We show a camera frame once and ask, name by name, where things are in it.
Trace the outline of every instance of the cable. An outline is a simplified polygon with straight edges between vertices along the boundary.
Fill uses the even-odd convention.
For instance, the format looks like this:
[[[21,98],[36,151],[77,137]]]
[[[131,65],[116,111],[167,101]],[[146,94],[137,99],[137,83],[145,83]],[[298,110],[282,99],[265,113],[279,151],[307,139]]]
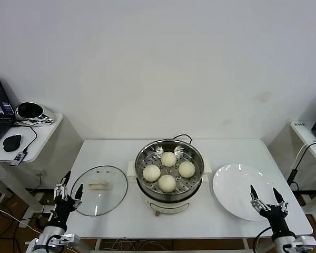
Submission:
[[[299,184],[298,183],[296,183],[296,182],[292,182],[293,184],[295,184],[296,186],[297,186],[297,191],[300,191],[300,187],[299,187]]]
[[[36,190],[37,188],[39,188],[39,187],[41,186],[41,184],[42,184],[42,181],[41,181],[41,177],[42,177],[42,175],[37,175],[37,176],[38,176],[38,178],[39,178],[39,183],[38,183],[38,186],[37,186],[37,187],[35,187],[33,190],[29,191],[29,193],[31,193],[31,192],[33,192],[34,190]]]
[[[29,146],[36,140],[36,138],[37,138],[37,133],[35,132],[35,130],[33,129],[33,127],[32,127],[31,125],[13,124],[13,127],[30,128],[30,129],[35,133],[34,139],[33,139],[33,140],[27,145],[27,147],[25,147],[25,149],[22,151],[23,153],[27,153],[27,149],[29,148]]]
[[[296,163],[296,161],[297,161],[297,159],[298,159],[298,157],[299,157],[301,151],[304,149],[304,147],[306,147],[307,145],[310,145],[310,144],[312,144],[312,143],[316,143],[316,141],[307,142],[307,143],[305,143],[305,144],[301,147],[300,151],[297,153],[297,155],[296,155],[296,157],[295,157],[295,159],[294,159],[294,162],[293,162],[293,164],[290,166],[290,169],[289,169],[289,170],[292,170],[292,169],[293,169],[293,167],[294,167],[294,165],[295,165],[295,163]]]
[[[291,245],[283,245],[282,249],[285,253],[290,253],[289,251],[287,251],[287,249],[290,249]]]
[[[139,251],[141,251],[141,250],[144,248],[144,246],[145,246],[145,245],[147,245],[147,244],[155,244],[155,245],[159,245],[160,247],[162,247],[162,249],[163,249],[163,250],[168,251],[168,249],[166,249],[163,245],[159,244],[159,243],[158,243],[158,242],[156,242],[156,241],[148,241],[148,242],[144,243],[144,244],[142,245],[142,247],[140,248],[140,250],[139,250]]]
[[[297,172],[298,172],[297,168],[299,167],[299,165],[300,165],[300,163],[301,163],[301,161],[302,161],[302,159],[303,159],[305,153],[307,152],[307,150],[309,149],[309,147],[311,147],[311,146],[313,146],[313,145],[315,145],[315,144],[316,144],[316,142],[314,142],[314,143],[312,143],[312,144],[309,144],[309,145],[307,146],[307,148],[306,148],[305,151],[303,152],[303,154],[302,154],[302,156],[301,156],[299,162],[297,163],[297,165],[295,166],[295,168],[290,172],[290,175],[289,175],[289,177],[288,177],[288,179],[287,179],[287,184],[289,185],[289,187],[290,187],[291,184],[293,184],[293,181],[294,181],[294,179],[295,179],[295,176],[296,176],[296,174],[297,174]]]
[[[13,218],[13,219],[16,220],[17,222],[19,222],[19,223],[21,223],[21,224],[23,224],[23,225],[29,227],[30,229],[32,229],[33,231],[37,232],[38,234],[41,234],[39,231],[35,230],[34,228],[30,227],[30,226],[27,225],[27,224],[24,224],[23,222],[19,221],[18,219],[16,219],[14,216],[10,215],[9,213],[7,213],[7,212],[5,212],[5,211],[3,211],[3,210],[1,210],[1,209],[0,209],[0,212],[3,212],[3,213],[5,213],[5,214],[7,214],[8,216],[10,216],[11,218]]]
[[[60,235],[52,235],[52,236],[50,236],[50,237],[48,238],[48,240],[47,240],[47,242],[46,242],[46,246],[45,246],[45,249],[46,249],[46,252],[47,252],[47,253],[49,253],[49,249],[48,249],[49,243],[51,242],[51,240],[52,240],[53,238],[60,239],[61,236],[60,236]]]
[[[256,253],[256,250],[258,248],[258,243],[259,243],[259,239],[260,239],[260,236],[265,233],[266,231],[268,231],[269,229],[271,229],[271,227],[268,227],[266,229],[263,229],[255,238],[254,238],[254,241],[253,241],[253,252]]]
[[[176,138],[181,137],[181,136],[187,136],[187,137],[190,139],[189,144],[191,144],[191,142],[192,142],[192,138],[191,138],[188,134],[186,134],[186,133],[179,134],[179,135],[177,135],[177,136],[175,136],[175,137],[173,137],[173,138],[174,138],[174,139],[176,139]]]
[[[75,250],[73,250],[73,249],[71,249],[71,248],[67,248],[67,249],[70,250],[70,251],[72,251],[72,252],[77,253],[77,251],[75,251]]]
[[[131,251],[132,250],[132,248],[138,243],[138,242],[140,242],[140,240],[137,240],[135,243],[133,243],[132,245],[131,245],[131,247],[130,247],[130,249],[129,249],[129,251]]]
[[[310,145],[307,146],[307,148],[306,148],[305,151],[303,152],[303,155],[301,156],[301,159],[299,160],[299,162],[298,162],[298,164],[296,165],[296,167],[295,167],[294,170],[297,170],[297,168],[299,167],[299,165],[300,165],[300,163],[301,163],[301,161],[302,161],[302,159],[303,159],[305,153],[307,152],[307,150],[308,150],[311,146],[313,146],[313,145],[315,145],[315,144],[316,144],[316,142],[315,142],[315,143],[312,143],[312,144],[310,144]]]

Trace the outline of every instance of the stainless steel pot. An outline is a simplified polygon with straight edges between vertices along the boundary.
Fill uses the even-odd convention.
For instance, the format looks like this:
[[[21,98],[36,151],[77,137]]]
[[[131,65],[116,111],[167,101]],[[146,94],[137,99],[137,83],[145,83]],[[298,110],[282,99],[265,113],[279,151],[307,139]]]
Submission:
[[[165,167],[160,162],[163,152],[174,152],[177,157],[176,165]],[[195,174],[191,178],[183,178],[179,175],[180,163],[190,161],[195,165]],[[171,193],[164,193],[159,189],[158,180],[148,182],[143,177],[146,166],[154,164],[161,169],[161,176],[171,175],[176,180],[176,188]],[[151,142],[137,155],[135,160],[135,172],[140,189],[150,198],[163,203],[178,203],[193,196],[199,189],[204,172],[204,161],[198,150],[190,144],[175,139],[164,139]]]

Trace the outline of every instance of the white shelf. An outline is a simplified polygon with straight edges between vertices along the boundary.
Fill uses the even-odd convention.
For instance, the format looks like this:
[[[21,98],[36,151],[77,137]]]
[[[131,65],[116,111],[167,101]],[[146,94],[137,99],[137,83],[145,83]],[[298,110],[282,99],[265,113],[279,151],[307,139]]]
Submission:
[[[55,129],[63,119],[61,113],[55,113],[56,120],[54,123],[43,127],[33,127],[37,133],[37,139],[28,148],[28,154],[24,158],[23,162],[33,162],[40,154],[44,145],[54,133]],[[6,152],[3,149],[4,140],[12,135],[20,134],[22,136],[20,147],[12,152]],[[21,152],[35,137],[35,133],[30,128],[10,128],[6,134],[0,140],[0,162],[11,162],[16,155]]]

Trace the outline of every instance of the metal rim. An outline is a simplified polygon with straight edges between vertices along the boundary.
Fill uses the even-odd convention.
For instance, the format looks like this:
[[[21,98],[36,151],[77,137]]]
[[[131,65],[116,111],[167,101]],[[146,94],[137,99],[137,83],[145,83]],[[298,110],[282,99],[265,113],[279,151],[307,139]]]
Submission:
[[[126,190],[125,190],[125,194],[124,194],[123,198],[121,199],[121,201],[117,204],[117,206],[115,206],[113,209],[111,209],[111,210],[108,211],[108,212],[111,212],[111,211],[114,210],[116,207],[118,207],[118,206],[120,205],[120,203],[123,202],[123,199],[125,198],[125,196],[126,196],[126,194],[127,194],[127,190],[128,190],[128,188],[129,188],[129,182],[127,181],[127,177],[126,177],[125,173],[124,173],[122,170],[120,170],[119,168],[115,167],[115,166],[112,166],[112,165],[101,165],[101,166],[95,166],[95,167],[93,167],[93,168],[91,168],[91,169],[85,171],[85,172],[84,172],[82,175],[80,175],[80,176],[76,179],[76,181],[74,182],[73,187],[72,187],[72,189],[71,189],[71,191],[70,191],[70,196],[72,196],[72,194],[73,194],[73,189],[74,189],[74,186],[75,186],[75,184],[77,183],[77,181],[78,181],[84,174],[88,173],[89,171],[91,171],[91,170],[93,170],[93,169],[99,168],[99,167],[112,167],[112,168],[115,168],[115,169],[119,170],[119,171],[125,176],[125,179],[126,179]],[[77,212],[79,212],[80,214],[82,214],[82,215],[84,215],[84,216],[89,216],[89,217],[97,217],[97,216],[101,216],[101,215],[104,215],[104,214],[108,213],[108,212],[105,212],[105,213],[102,213],[102,214],[100,214],[100,215],[86,215],[86,214],[84,214],[84,213],[81,213],[81,212],[78,211],[77,209],[75,209],[75,210],[76,210]]]
[[[173,167],[165,167],[160,162],[160,156],[163,152],[172,151],[177,156],[177,163]],[[178,172],[178,167],[183,161],[191,161],[196,166],[196,174],[191,178],[183,178]],[[154,182],[148,182],[143,177],[143,170],[146,166],[153,164],[161,169],[161,176],[169,174],[176,179],[176,189],[171,193],[162,192],[158,187],[158,180]],[[161,198],[170,198],[167,202],[179,201],[180,199],[186,199],[193,192],[197,191],[198,185],[200,185],[203,170],[204,161],[199,151],[192,145],[176,139],[162,139],[153,141],[147,144],[136,156],[135,160],[135,173],[139,179],[137,182],[142,191],[145,191],[151,198],[157,199],[162,202]]]
[[[201,186],[201,183],[202,183],[202,179],[200,180],[200,183],[198,184],[198,187],[196,188],[196,190],[192,191],[192,193],[188,196],[186,196],[185,198],[183,199],[180,199],[180,200],[161,200],[161,199],[157,199],[151,195],[149,195],[146,191],[143,190],[142,186],[139,184],[139,180],[138,178],[136,179],[137,180],[137,184],[138,184],[138,187],[141,189],[142,193],[144,193],[148,198],[154,200],[154,201],[157,201],[157,202],[160,202],[160,203],[165,203],[165,204],[175,204],[175,203],[180,203],[180,202],[183,202],[189,198],[191,198],[192,196],[194,196],[200,189],[200,186]]]

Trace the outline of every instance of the white table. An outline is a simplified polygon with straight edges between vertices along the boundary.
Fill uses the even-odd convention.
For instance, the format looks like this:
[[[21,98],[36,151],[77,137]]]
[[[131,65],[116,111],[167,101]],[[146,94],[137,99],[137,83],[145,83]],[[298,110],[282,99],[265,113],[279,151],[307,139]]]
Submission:
[[[134,160],[137,153],[149,142],[151,141],[85,141],[72,167],[69,192],[76,179],[92,167],[113,165],[126,173],[128,161]],[[258,168],[289,202],[289,215],[286,218],[289,228],[296,235],[308,235],[313,232],[261,140],[193,140],[192,145],[210,161],[213,172],[229,163],[243,163]],[[67,232],[76,233],[82,238],[136,239],[250,238],[269,226],[266,220],[250,222],[230,214],[218,202],[208,184],[200,187],[190,207],[184,212],[156,217],[142,200],[136,183],[129,183],[124,200],[113,211],[98,217],[87,217],[73,212],[67,225]]]
[[[33,162],[37,156],[42,151],[43,147],[49,140],[49,138],[54,133],[55,129],[58,127],[59,123],[63,119],[63,115],[60,113],[55,113],[56,120],[54,123],[48,126],[36,127],[33,129],[37,133],[37,139],[29,146],[27,152],[28,154],[24,158],[24,163]],[[20,147],[12,152],[5,152],[3,150],[3,141],[12,135],[20,134],[22,136]],[[0,172],[4,171],[4,177],[0,176],[0,180],[9,187],[16,195],[18,195],[26,204],[28,204],[29,209],[26,211],[25,218],[30,218],[35,212],[42,212],[44,210],[44,206],[39,203],[42,198],[42,193],[37,193],[35,197],[33,197],[28,191],[26,191],[25,186],[19,182],[13,175],[12,170],[14,167],[9,167],[10,163],[15,156],[21,152],[35,137],[35,133],[26,127],[18,127],[18,128],[10,128],[6,134],[0,140]]]
[[[308,143],[316,140],[316,136],[313,135],[310,129],[306,127],[304,122],[291,122],[291,128],[297,134],[297,136],[303,141],[303,143]],[[309,151],[316,159],[316,145],[313,145],[309,148]],[[303,207],[303,211],[305,214],[311,215],[316,222],[316,197],[311,200],[309,195],[303,194],[302,199],[305,202],[305,206]]]

